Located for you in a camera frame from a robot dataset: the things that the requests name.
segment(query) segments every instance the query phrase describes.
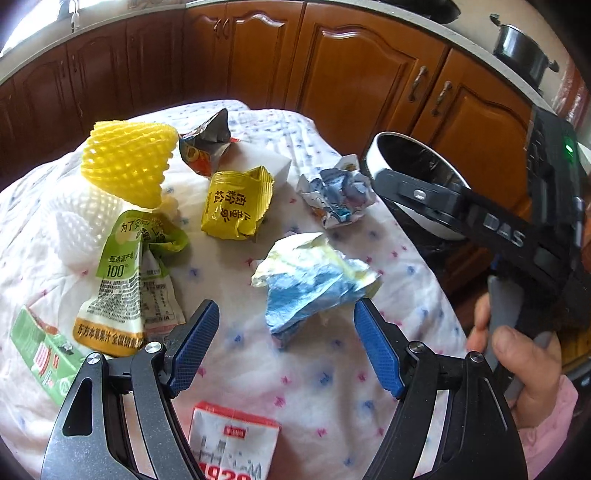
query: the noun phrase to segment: screw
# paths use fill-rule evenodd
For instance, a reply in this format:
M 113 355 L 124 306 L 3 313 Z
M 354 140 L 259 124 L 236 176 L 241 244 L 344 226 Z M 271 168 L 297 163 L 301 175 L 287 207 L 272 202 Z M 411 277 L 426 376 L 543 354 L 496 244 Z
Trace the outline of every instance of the screw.
M 423 353 L 425 351 L 425 344 L 422 342 L 417 342 L 416 340 L 413 342 L 410 342 L 408 344 L 408 349 L 412 352 L 412 353 Z
M 481 364 L 484 361 L 484 356 L 479 352 L 470 352 L 468 356 L 476 364 Z
M 92 352 L 89 356 L 86 357 L 86 361 L 91 365 L 97 364 L 100 361 L 100 353 Z
M 148 353 L 156 353 L 162 348 L 162 344 L 160 342 L 150 342 L 146 345 L 146 351 Z

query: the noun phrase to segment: white tablecloth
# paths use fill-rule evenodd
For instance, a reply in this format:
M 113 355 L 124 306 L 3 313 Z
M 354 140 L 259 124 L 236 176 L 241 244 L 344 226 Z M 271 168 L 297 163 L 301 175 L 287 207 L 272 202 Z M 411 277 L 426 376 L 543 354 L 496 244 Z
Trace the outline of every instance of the white tablecloth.
M 170 161 L 163 188 L 177 198 L 180 226 L 191 242 L 168 261 L 176 298 L 187 317 L 203 299 L 217 302 L 221 312 L 220 328 L 198 375 L 174 401 L 177 415 L 185 433 L 192 407 L 200 400 L 271 417 L 282 424 L 271 479 L 359 479 L 396 402 L 371 368 L 353 327 L 352 307 L 325 313 L 326 326 L 317 317 L 309 319 L 287 350 L 279 351 L 265 325 L 266 292 L 249 286 L 249 264 L 265 258 L 285 232 L 322 231 L 294 186 L 300 174 L 312 176 L 332 167 L 339 155 L 311 120 L 293 112 L 250 111 L 235 100 L 186 105 L 140 118 L 186 132 L 223 106 L 230 110 L 234 137 L 291 157 L 293 163 L 289 184 L 276 192 L 253 243 L 205 235 L 200 218 L 208 180 L 194 174 L 178 152 Z M 0 193 L 0 436 L 36 477 L 59 409 L 28 372 L 9 331 L 27 305 L 72 339 L 73 322 L 90 296 L 94 272 L 70 271 L 61 264 L 49 245 L 42 206 L 56 181 L 79 174 L 79 164 L 76 151 L 36 168 Z M 435 352 L 464 356 L 466 339 L 449 302 L 381 201 L 359 222 L 327 234 L 335 248 L 381 271 L 383 285 L 374 302 L 387 321 Z M 129 404 L 132 398 L 127 397 Z M 432 467 L 444 397 L 438 399 L 417 473 Z M 130 432 L 136 442 L 140 434 L 133 421 Z M 145 457 L 139 464 L 150 471 Z

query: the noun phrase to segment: food packaging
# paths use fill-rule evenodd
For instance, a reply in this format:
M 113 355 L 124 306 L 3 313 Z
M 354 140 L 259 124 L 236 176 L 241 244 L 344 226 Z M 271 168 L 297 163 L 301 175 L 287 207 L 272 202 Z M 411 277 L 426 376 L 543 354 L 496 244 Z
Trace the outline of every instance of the food packaging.
M 268 287 L 265 319 L 280 348 L 315 313 L 373 297 L 380 275 L 361 260 L 346 258 L 323 233 L 298 233 L 275 242 L 252 276 Z
M 160 205 L 164 171 L 178 133 L 166 124 L 97 122 L 82 153 L 82 176 L 98 188 L 142 208 Z
M 273 176 L 273 190 L 277 191 L 287 182 L 291 159 L 266 148 L 248 142 L 233 142 L 228 147 L 219 164 L 218 171 L 246 172 L 259 165 L 265 167 Z
M 44 199 L 50 245 L 67 267 L 96 267 L 123 201 L 80 175 L 61 179 Z
M 39 325 L 26 307 L 18 314 L 10 337 L 35 379 L 60 406 L 84 356 L 55 327 Z
M 185 323 L 160 256 L 188 243 L 186 233 L 163 214 L 122 213 L 96 270 L 99 288 L 76 317 L 75 340 L 108 355 L 127 356 L 144 340 L 163 341 Z
M 223 108 L 195 130 L 181 135 L 178 150 L 194 172 L 211 177 L 217 172 L 220 158 L 231 140 L 228 110 Z
M 189 446 L 207 480 L 265 480 L 280 429 L 274 420 L 201 402 Z
M 310 181 L 302 175 L 296 190 L 324 228 L 353 223 L 375 203 L 371 182 L 359 171 L 357 155 L 342 157 L 334 168 L 320 170 L 319 175 Z
M 273 183 L 262 166 L 245 173 L 217 172 L 209 184 L 201 230 L 222 239 L 251 238 L 269 208 Z

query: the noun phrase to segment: yellow snack wrapper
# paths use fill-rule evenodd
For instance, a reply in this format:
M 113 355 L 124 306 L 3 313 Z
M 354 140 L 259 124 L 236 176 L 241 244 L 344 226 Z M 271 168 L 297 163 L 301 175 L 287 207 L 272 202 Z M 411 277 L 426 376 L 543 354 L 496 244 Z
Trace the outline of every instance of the yellow snack wrapper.
M 252 237 L 269 208 L 274 182 L 265 167 L 217 172 L 209 185 L 201 230 L 225 240 Z

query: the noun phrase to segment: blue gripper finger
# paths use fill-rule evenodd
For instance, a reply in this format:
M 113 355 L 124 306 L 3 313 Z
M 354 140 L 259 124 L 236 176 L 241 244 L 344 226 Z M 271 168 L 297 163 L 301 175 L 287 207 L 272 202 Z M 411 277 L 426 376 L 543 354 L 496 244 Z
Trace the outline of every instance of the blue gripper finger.
M 388 327 L 398 327 L 386 323 L 370 299 L 361 299 L 355 303 L 353 321 L 380 384 L 394 397 L 400 398 L 405 390 L 400 376 L 400 359 L 385 333 Z
M 191 385 L 199 365 L 220 323 L 220 311 L 213 300 L 204 300 L 184 325 L 170 333 L 164 357 L 164 380 L 171 397 Z

